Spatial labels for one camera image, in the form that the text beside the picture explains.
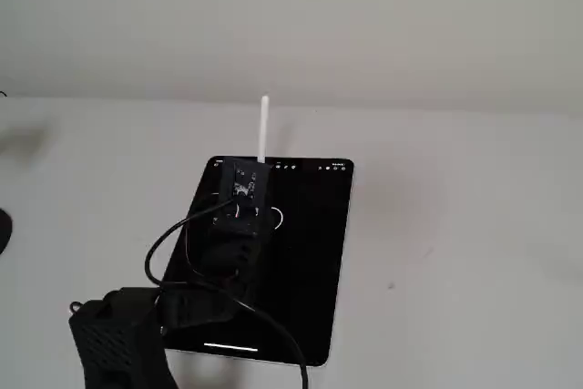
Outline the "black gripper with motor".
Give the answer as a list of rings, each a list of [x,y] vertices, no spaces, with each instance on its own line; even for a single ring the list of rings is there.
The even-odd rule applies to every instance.
[[[251,275],[272,230],[271,166],[226,157],[218,201],[221,208],[213,214],[201,270],[215,278]]]

